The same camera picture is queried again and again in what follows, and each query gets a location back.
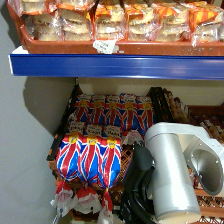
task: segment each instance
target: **packaged snack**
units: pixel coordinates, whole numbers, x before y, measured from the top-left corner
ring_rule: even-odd
[[[73,191],[68,183],[77,177],[82,139],[82,134],[72,132],[65,135],[59,147],[56,162],[62,181],[57,187],[55,200],[51,201],[51,205],[57,208],[58,217],[65,216],[73,205]]]
[[[61,41],[61,21],[57,11],[33,16],[34,39],[39,41]]]
[[[95,0],[57,0],[60,9],[88,11],[95,5]]]
[[[95,39],[125,38],[125,16],[119,0],[100,0],[95,12]]]
[[[78,178],[82,187],[73,199],[72,208],[84,214],[101,210],[97,193],[90,187],[97,183],[100,160],[101,137],[88,135],[83,137],[78,158]]]
[[[90,104],[91,96],[86,94],[80,94],[77,97],[74,106],[74,116],[76,117],[76,121],[87,122],[89,117],[89,104]]]
[[[149,41],[155,37],[158,28],[153,8],[148,7],[143,0],[125,0],[125,15],[128,24],[128,40]]]
[[[92,24],[87,11],[60,10],[65,41],[89,41],[92,39]]]
[[[200,42],[214,42],[222,38],[223,12],[215,5],[205,1],[183,4],[189,8],[189,23],[192,31],[191,42],[196,46]]]
[[[174,42],[190,38],[187,7],[177,3],[154,3],[152,7],[160,23],[156,41]]]
[[[105,96],[93,95],[89,105],[89,123],[104,125]]]
[[[104,125],[121,126],[120,96],[106,95]]]
[[[138,108],[139,133],[145,135],[146,131],[156,123],[156,115],[150,97],[136,97]]]
[[[122,128],[127,134],[130,130],[138,130],[138,109],[136,103],[136,95],[125,94],[120,95],[121,98],[121,116]]]
[[[55,0],[9,0],[8,3],[18,16],[51,13],[57,9]]]
[[[109,188],[118,182],[121,166],[121,141],[120,138],[103,138],[100,146],[100,164],[98,169],[98,185],[105,189],[102,207],[106,217],[113,220],[113,203],[109,194]]]

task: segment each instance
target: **food product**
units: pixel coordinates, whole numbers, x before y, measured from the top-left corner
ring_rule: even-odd
[[[205,1],[183,4],[189,8],[189,23],[192,31],[191,42],[214,42],[222,38],[224,10]]]
[[[124,10],[118,0],[100,0],[95,13],[95,39],[125,37]]]
[[[92,39],[89,12],[61,9],[60,15],[65,41],[89,41]]]
[[[68,10],[88,11],[95,4],[95,0],[58,0],[57,7]]]
[[[121,116],[124,135],[130,130],[138,130],[138,110],[136,95],[122,93],[121,97]]]
[[[153,40],[157,29],[153,8],[148,7],[143,0],[125,0],[125,14],[128,24],[128,40]]]
[[[120,96],[106,95],[104,125],[121,126]]]
[[[105,96],[93,95],[89,105],[89,123],[104,125]]]
[[[173,42],[189,39],[188,8],[178,3],[154,3],[159,16],[160,29],[156,41]]]
[[[146,131],[156,123],[155,111],[150,97],[136,98],[138,108],[139,132],[145,135]]]
[[[73,191],[69,182],[73,181],[78,174],[77,164],[82,138],[83,135],[79,132],[72,132],[65,135],[59,147],[56,162],[62,180],[57,187],[55,200],[51,201],[51,205],[57,208],[58,217],[65,216],[72,208]]]
[[[40,41],[60,41],[62,40],[61,23],[57,12],[51,14],[35,15],[34,39]]]

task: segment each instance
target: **shelf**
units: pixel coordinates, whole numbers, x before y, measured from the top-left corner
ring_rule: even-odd
[[[224,56],[148,56],[103,54],[9,55],[15,76],[224,80]]]

